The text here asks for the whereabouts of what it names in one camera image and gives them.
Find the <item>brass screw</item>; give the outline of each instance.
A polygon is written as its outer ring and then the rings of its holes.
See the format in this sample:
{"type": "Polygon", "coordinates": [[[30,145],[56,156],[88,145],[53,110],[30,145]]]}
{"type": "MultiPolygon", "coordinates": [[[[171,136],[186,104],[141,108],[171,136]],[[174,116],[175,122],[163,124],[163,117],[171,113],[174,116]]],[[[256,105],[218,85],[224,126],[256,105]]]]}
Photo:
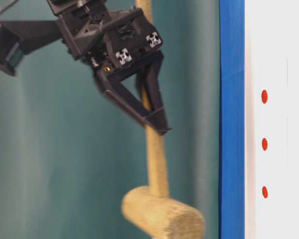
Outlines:
{"type": "Polygon", "coordinates": [[[106,66],[106,67],[104,67],[104,71],[105,71],[105,72],[110,72],[110,71],[111,71],[111,68],[108,67],[108,66],[106,66]]]}

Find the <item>white board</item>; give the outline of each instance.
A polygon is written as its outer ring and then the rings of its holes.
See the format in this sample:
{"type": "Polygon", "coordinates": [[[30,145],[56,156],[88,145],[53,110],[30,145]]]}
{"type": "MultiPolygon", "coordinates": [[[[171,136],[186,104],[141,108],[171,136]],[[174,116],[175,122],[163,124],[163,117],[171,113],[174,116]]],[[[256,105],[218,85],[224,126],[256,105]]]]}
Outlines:
{"type": "Polygon", "coordinates": [[[245,0],[245,238],[299,238],[299,0],[245,0]]]}

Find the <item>wooden hammer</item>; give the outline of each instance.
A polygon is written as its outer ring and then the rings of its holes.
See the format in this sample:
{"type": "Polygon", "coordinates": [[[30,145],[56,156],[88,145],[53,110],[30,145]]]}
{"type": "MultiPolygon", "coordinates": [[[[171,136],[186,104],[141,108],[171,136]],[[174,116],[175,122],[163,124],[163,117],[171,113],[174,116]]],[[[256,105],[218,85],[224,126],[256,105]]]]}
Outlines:
{"type": "MultiPolygon", "coordinates": [[[[151,0],[136,0],[152,22],[151,0]]],[[[146,91],[143,103],[150,109],[146,91]]],[[[122,212],[127,220],[157,239],[202,239],[205,222],[193,207],[169,197],[163,137],[146,125],[149,186],[135,188],[123,198],[122,212]]]]}

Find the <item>wooden dowel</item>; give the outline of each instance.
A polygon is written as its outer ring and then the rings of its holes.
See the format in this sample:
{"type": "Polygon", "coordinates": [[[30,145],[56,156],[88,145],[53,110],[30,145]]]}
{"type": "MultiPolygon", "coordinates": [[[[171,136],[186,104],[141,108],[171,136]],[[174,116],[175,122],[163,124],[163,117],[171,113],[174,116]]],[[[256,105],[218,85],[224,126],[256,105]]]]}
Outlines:
{"type": "MultiPolygon", "coordinates": [[[[143,9],[143,12],[149,22],[153,22],[151,0],[136,0],[136,6],[143,9]]],[[[147,109],[151,109],[147,93],[142,88],[143,104],[147,109]]],[[[158,198],[169,197],[168,174],[165,157],[164,138],[154,129],[145,126],[147,135],[147,162],[149,191],[158,198]]]]}

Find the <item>black cable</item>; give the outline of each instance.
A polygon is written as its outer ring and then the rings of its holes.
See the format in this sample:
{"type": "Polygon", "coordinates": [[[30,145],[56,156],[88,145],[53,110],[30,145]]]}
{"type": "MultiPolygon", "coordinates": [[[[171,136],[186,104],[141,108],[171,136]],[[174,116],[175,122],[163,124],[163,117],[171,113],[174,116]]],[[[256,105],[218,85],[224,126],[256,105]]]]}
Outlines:
{"type": "Polygon", "coordinates": [[[14,4],[16,4],[19,0],[12,0],[7,5],[0,8],[0,16],[8,10],[10,7],[12,7],[14,4]]]}

